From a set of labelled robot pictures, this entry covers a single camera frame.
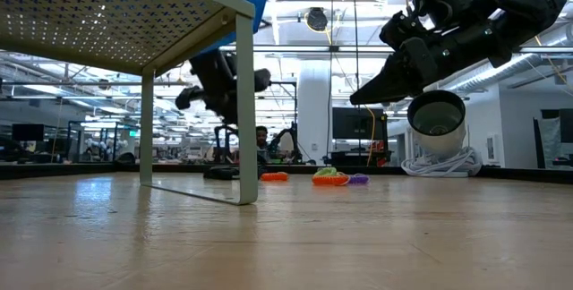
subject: computer monitor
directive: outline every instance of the computer monitor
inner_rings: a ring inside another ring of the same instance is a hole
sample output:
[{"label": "computer monitor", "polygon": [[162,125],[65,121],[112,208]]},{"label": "computer monitor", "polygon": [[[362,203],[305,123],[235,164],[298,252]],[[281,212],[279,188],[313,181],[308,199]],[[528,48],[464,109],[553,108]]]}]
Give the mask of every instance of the computer monitor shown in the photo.
[{"label": "computer monitor", "polygon": [[44,124],[12,124],[12,139],[15,141],[43,141]]},{"label": "computer monitor", "polygon": [[[384,140],[386,115],[382,109],[371,109],[376,119],[374,139]],[[372,114],[364,107],[333,107],[332,138],[362,139],[372,137]]]}]

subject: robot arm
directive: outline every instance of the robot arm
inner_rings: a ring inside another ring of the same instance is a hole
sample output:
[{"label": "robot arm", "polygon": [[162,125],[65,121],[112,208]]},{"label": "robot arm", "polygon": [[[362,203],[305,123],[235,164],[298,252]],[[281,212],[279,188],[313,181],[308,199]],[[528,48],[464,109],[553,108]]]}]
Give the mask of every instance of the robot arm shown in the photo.
[{"label": "robot arm", "polygon": [[[184,110],[191,106],[191,101],[202,99],[206,109],[223,117],[224,124],[237,124],[235,55],[215,49],[197,55],[189,62],[202,88],[194,86],[184,89],[175,100],[177,108]],[[269,85],[269,70],[254,71],[255,92],[264,91]]]},{"label": "robot arm", "polygon": [[[379,75],[350,97],[354,105],[397,102],[485,58],[494,67],[555,23],[567,0],[421,0],[415,13],[395,14],[380,39],[396,51]],[[502,15],[489,17],[497,10]],[[429,15],[436,28],[419,21]]]}]

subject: fluorescent light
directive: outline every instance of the fluorescent light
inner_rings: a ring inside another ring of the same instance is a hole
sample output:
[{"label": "fluorescent light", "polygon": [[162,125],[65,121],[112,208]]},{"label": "fluorescent light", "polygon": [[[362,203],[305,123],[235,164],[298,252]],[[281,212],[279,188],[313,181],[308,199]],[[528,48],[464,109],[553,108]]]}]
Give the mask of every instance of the fluorescent light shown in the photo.
[{"label": "fluorescent light", "polygon": [[99,128],[99,129],[110,129],[115,128],[115,123],[106,123],[106,122],[96,122],[96,123],[81,123],[83,127],[87,128]]},{"label": "fluorescent light", "polygon": [[173,104],[169,101],[166,101],[164,99],[161,98],[156,98],[153,100],[153,105],[155,107],[159,107],[162,108],[166,111],[171,111],[173,109]]},{"label": "fluorescent light", "polygon": [[17,98],[17,99],[57,99],[57,97],[51,97],[51,96],[9,96],[8,98]]},{"label": "fluorescent light", "polygon": [[49,86],[49,85],[24,85],[24,88],[38,90],[40,92],[50,93],[50,94],[59,94],[63,91],[59,88]]},{"label": "fluorescent light", "polygon": [[573,53],[573,47],[553,47],[551,46],[551,44],[552,43],[546,44],[548,45],[547,47],[521,47],[519,49],[519,53],[534,53],[534,54]]},{"label": "fluorescent light", "polygon": [[103,111],[115,113],[115,114],[126,114],[129,113],[127,110],[120,109],[119,107],[99,107]]},{"label": "fluorescent light", "polygon": [[[356,47],[339,47],[339,52],[356,52]],[[379,47],[379,46],[359,46],[359,53],[394,53],[392,47]]]},{"label": "fluorescent light", "polygon": [[[236,46],[223,46],[220,47],[221,50],[235,51]],[[261,52],[329,52],[329,47],[327,46],[263,46],[257,45],[252,47],[252,51],[255,53]]]},{"label": "fluorescent light", "polygon": [[139,97],[130,97],[130,96],[113,96],[111,97],[112,99],[141,99],[141,96]]},{"label": "fluorescent light", "polygon": [[81,102],[81,101],[76,101],[76,100],[72,100],[73,103],[77,104],[78,106],[82,106],[82,107],[92,107],[92,105],[89,105],[85,102]]},{"label": "fluorescent light", "polygon": [[106,99],[107,97],[62,97],[64,99]]}]

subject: shelf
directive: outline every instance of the shelf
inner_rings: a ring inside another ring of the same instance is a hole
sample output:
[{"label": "shelf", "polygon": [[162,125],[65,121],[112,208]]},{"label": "shelf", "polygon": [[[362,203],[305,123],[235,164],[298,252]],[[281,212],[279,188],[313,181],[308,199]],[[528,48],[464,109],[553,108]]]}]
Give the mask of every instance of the shelf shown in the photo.
[{"label": "shelf", "polygon": [[0,49],[159,75],[235,31],[244,0],[0,0]]}]

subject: orange object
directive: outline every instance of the orange object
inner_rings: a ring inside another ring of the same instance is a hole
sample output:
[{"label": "orange object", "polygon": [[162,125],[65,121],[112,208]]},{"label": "orange object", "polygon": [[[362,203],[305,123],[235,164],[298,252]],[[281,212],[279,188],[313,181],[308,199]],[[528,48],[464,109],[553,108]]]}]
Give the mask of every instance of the orange object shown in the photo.
[{"label": "orange object", "polygon": [[263,182],[286,182],[288,181],[287,173],[266,173],[262,174],[261,180]]},{"label": "orange object", "polygon": [[343,186],[349,180],[348,175],[316,175],[312,177],[312,183],[317,186]]}]

